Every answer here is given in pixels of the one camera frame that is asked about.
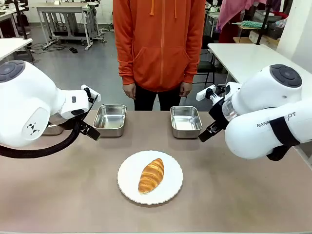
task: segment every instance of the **chair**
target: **chair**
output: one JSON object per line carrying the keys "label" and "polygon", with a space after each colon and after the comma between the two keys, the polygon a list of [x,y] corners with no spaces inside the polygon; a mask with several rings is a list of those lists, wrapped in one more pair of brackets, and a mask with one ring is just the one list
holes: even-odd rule
{"label": "chair", "polygon": [[[202,37],[202,49],[205,50],[209,50],[208,48],[208,44],[213,43],[214,40],[207,35],[203,35]],[[193,84],[207,84],[207,83],[211,83],[208,82],[208,77],[210,73],[213,73],[213,84],[215,83],[215,72],[216,72],[216,68],[215,68],[215,56],[214,54],[211,57],[211,61],[199,61],[198,67],[197,67],[197,74],[196,75],[203,75],[202,73],[207,73],[207,77],[206,77],[206,81],[205,82],[195,82]]]}
{"label": "chair", "polygon": [[[213,73],[213,81],[208,82],[209,74],[211,72]],[[212,55],[211,61],[199,61],[196,76],[202,75],[202,73],[207,73],[207,77],[206,77],[205,82],[194,82],[193,84],[205,84],[205,85],[207,85],[207,83],[215,84],[215,72],[216,72],[216,68],[215,68],[215,56],[214,55]]]}

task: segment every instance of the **plate rim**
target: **plate rim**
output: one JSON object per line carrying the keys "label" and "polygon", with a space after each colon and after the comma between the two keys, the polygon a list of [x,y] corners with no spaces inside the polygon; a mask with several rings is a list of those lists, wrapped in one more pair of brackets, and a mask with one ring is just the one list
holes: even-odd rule
{"label": "plate rim", "polygon": [[139,203],[139,204],[142,204],[142,205],[157,205],[157,204],[162,204],[162,203],[164,203],[164,202],[167,202],[167,201],[171,200],[172,198],[174,198],[175,195],[177,195],[177,194],[180,192],[181,188],[182,188],[182,185],[183,185],[183,171],[182,171],[182,168],[181,168],[180,164],[178,163],[178,161],[177,161],[174,157],[172,157],[172,158],[177,162],[177,164],[179,165],[179,168],[181,169],[181,173],[182,173],[182,182],[181,182],[181,186],[180,186],[180,188],[178,189],[178,191],[177,191],[172,197],[170,197],[170,198],[167,199],[167,200],[164,200],[164,201],[162,201],[162,202],[157,202],[157,203],[143,203],[143,202],[140,202],[140,201],[131,199],[131,198],[129,198],[129,197],[123,192],[123,190],[120,188],[119,181],[118,181],[118,175],[119,175],[120,168],[121,168],[121,166],[123,165],[123,163],[124,163],[128,158],[130,158],[131,156],[133,156],[133,155],[135,155],[135,154],[138,154],[138,153],[141,153],[141,152],[149,152],[149,151],[161,152],[161,153],[163,153],[163,154],[168,155],[169,157],[172,157],[171,155],[169,155],[169,154],[167,154],[167,153],[165,153],[165,152],[162,152],[162,151],[158,151],[158,150],[143,150],[143,151],[136,152],[136,153],[130,155],[129,157],[127,157],[127,158],[121,163],[121,165],[119,166],[118,172],[117,172],[117,184],[118,184],[119,190],[120,190],[120,191],[122,192],[122,194],[124,194],[124,196],[125,196],[126,198],[128,198],[129,200],[134,201],[134,202]]}

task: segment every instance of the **hoodie drawstring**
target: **hoodie drawstring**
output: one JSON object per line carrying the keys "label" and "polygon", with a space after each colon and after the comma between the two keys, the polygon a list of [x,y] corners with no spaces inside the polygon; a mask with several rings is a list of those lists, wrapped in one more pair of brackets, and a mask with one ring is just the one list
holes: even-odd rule
{"label": "hoodie drawstring", "polygon": [[177,19],[177,16],[176,16],[176,0],[175,0],[175,19]]}
{"label": "hoodie drawstring", "polygon": [[150,12],[150,16],[154,15],[154,0],[151,1],[151,12]]}

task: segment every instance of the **pink cloth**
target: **pink cloth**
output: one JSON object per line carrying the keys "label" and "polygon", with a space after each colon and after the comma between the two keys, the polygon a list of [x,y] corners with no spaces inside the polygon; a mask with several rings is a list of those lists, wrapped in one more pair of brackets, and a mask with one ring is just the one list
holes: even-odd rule
{"label": "pink cloth", "polygon": [[220,10],[218,31],[221,31],[224,25],[230,21],[237,13],[246,9],[248,10],[254,2],[266,4],[266,0],[223,0]]}

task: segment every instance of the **orange hoodie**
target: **orange hoodie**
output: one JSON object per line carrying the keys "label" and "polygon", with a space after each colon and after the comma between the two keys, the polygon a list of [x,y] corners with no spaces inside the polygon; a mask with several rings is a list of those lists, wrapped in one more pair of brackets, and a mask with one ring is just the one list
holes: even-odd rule
{"label": "orange hoodie", "polygon": [[205,0],[113,0],[123,84],[161,92],[197,73]]}

